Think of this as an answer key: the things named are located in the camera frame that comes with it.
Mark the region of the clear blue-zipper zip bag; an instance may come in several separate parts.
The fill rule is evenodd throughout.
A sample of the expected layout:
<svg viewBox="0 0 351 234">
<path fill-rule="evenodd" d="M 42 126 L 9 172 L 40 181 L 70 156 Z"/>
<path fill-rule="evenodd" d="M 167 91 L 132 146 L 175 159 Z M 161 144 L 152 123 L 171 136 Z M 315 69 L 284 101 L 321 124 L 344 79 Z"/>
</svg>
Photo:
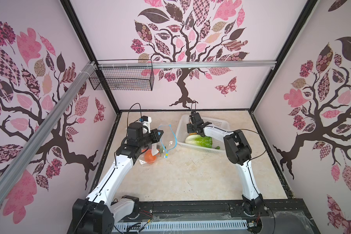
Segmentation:
<svg viewBox="0 0 351 234">
<path fill-rule="evenodd" d="M 169 124 L 169 125 L 165 125 L 165 124 L 161 124 L 159 127 L 158 127 L 159 130 L 163 130 L 164 131 L 164 134 L 162 135 L 161 137 L 161 140 L 160 142 L 158 143 L 155 143 L 155 144 L 152 144 L 150 146 L 150 148 L 147 150 L 147 151 L 151 151 L 152 152 L 152 155 L 156 155 L 157 154 L 157 146 L 162 146 L 164 148 L 166 148 L 166 151 L 167 151 L 167 154 L 168 154 L 168 157 L 170 154 L 174 153 L 175 151 L 175 148 L 177 147 L 178 145 L 178 140 L 177 140 L 177 137 L 176 137 L 176 134 L 175 132 L 173 131 L 172 129 L 172 125 Z M 144 161 L 144 154 L 147 152 L 145 151 L 146 149 L 143 149 L 143 154 L 141 154 L 138 158 L 139 160 L 139 163 L 142 167 L 148 167 L 148 166 L 152 166 L 152 165 L 155 165 L 156 163 L 160 162 L 161 160 L 163 159 L 167 159 L 167 158 L 163 158 L 163 157 L 160 157 L 160 158 L 157 158 L 156 162 L 153 163 L 153 164 L 149 164 L 149 163 L 146 163 Z"/>
</svg>

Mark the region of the orange toy pumpkin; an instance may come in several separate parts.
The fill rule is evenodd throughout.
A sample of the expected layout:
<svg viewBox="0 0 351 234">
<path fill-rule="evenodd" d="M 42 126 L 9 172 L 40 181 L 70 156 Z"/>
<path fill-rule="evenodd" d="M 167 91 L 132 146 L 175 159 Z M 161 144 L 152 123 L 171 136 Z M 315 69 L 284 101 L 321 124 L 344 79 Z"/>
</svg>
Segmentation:
<svg viewBox="0 0 351 234">
<path fill-rule="evenodd" d="M 152 152 L 151 151 L 147 151 L 145 154 L 144 154 L 144 161 L 146 163 L 149 163 L 149 164 L 153 164 L 156 162 L 157 160 L 157 155 L 152 155 Z"/>
</svg>

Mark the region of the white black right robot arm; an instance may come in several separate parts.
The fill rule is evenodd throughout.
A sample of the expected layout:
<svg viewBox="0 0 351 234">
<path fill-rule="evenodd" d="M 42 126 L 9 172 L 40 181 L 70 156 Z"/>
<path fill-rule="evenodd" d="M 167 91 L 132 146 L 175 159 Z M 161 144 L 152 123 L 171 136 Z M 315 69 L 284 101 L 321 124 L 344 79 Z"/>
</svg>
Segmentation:
<svg viewBox="0 0 351 234">
<path fill-rule="evenodd" d="M 224 143 L 228 160 L 238 168 L 242 184 L 242 209 L 247 216 L 256 215 L 264 201 L 253 175 L 252 149 L 242 130 L 228 131 L 215 127 L 211 122 L 204 122 L 196 111 L 192 111 L 189 117 L 188 133 L 208 136 Z"/>
</svg>

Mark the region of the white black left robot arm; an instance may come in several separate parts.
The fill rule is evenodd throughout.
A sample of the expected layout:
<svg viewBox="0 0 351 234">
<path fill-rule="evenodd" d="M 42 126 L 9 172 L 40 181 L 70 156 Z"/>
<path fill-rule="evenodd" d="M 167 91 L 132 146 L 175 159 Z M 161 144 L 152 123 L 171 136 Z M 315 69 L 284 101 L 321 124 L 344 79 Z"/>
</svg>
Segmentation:
<svg viewBox="0 0 351 234">
<path fill-rule="evenodd" d="M 141 117 L 127 127 L 127 135 L 115 152 L 115 161 L 96 188 L 85 199 L 77 199 L 72 208 L 73 234 L 110 234 L 117 222 L 139 215 L 139 199 L 114 195 L 136 160 L 160 142 L 162 130 L 150 128 L 151 118 Z"/>
</svg>

